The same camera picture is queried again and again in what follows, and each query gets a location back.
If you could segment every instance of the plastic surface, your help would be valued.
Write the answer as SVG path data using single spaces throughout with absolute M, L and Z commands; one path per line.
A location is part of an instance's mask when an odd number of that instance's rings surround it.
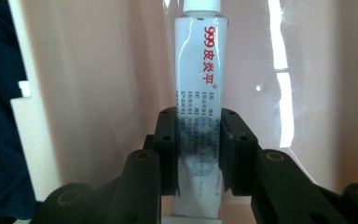
M 174 105 L 167 47 L 182 3 L 10 5 L 31 89 L 13 107 L 36 196 L 108 182 L 154 131 L 158 112 Z M 223 0 L 222 14 L 223 107 L 241 115 L 262 148 L 295 155 L 318 184 L 341 192 L 358 182 L 358 1 Z M 287 69 L 277 71 L 280 55 Z M 222 219 L 252 219 L 248 202 L 226 193 Z

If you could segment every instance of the tube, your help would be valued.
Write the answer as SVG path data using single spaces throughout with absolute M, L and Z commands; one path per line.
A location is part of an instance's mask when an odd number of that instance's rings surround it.
M 175 20 L 176 108 L 180 197 L 177 216 L 217 218 L 218 167 L 227 18 L 220 0 L 185 0 Z

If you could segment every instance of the tube cap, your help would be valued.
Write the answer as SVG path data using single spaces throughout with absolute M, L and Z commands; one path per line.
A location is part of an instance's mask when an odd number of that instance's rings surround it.
M 220 0 L 185 0 L 183 11 L 216 11 L 220 12 Z

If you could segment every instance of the black fabric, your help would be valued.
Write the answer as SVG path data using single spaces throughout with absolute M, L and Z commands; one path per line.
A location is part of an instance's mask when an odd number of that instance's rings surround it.
M 25 79 L 10 10 L 0 3 L 0 217 L 27 219 L 37 206 L 10 106 Z

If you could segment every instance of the label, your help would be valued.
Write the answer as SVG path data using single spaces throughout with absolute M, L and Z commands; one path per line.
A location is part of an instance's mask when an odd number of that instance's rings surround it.
M 227 19 L 175 21 L 179 188 L 173 213 L 216 218 L 222 176 L 218 168 Z

